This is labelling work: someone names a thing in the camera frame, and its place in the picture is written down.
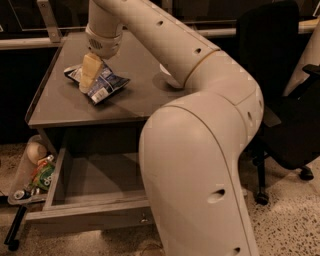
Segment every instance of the black chair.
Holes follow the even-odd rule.
[[[300,178],[311,180],[313,174],[306,164],[320,155],[320,68],[305,66],[309,78],[283,96],[301,55],[298,28],[295,1],[263,5],[237,20],[239,64],[257,80],[265,100],[263,123],[250,144],[259,177],[256,201],[263,205],[268,203],[267,156],[286,169],[301,168]]]

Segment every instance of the floor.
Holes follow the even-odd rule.
[[[8,195],[25,144],[0,145],[0,196]],[[320,159],[310,164],[315,179],[300,180],[297,171],[266,161],[266,182],[270,202],[257,205],[256,170],[245,154],[240,159],[240,176],[256,241],[261,256],[320,256]],[[14,218],[16,206],[0,203],[0,240],[4,241]],[[0,244],[2,255],[109,255],[163,256],[155,226],[108,231],[68,233],[56,237],[23,222],[17,238],[19,249],[11,252]]]

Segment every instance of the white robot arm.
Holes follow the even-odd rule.
[[[157,110],[140,139],[166,255],[259,255],[238,177],[263,115],[259,86],[218,46],[146,0],[91,0],[91,50],[114,55],[122,24],[190,92]]]

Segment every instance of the gray table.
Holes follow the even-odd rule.
[[[167,85],[159,62],[124,31],[119,53],[107,64],[131,81],[94,106],[63,73],[87,52],[85,34],[70,33],[27,113],[57,162],[43,210],[26,220],[62,232],[150,224],[137,156],[140,132],[155,110],[187,92]]]

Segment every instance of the tabletop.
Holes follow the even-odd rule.
[[[96,125],[146,120],[160,106],[187,94],[161,77],[159,62],[134,37],[123,31],[116,56],[107,60],[116,75],[129,78],[122,91],[94,106],[78,86],[66,78],[64,69],[81,64],[88,53],[84,32],[68,34],[43,92],[32,111],[31,128]]]

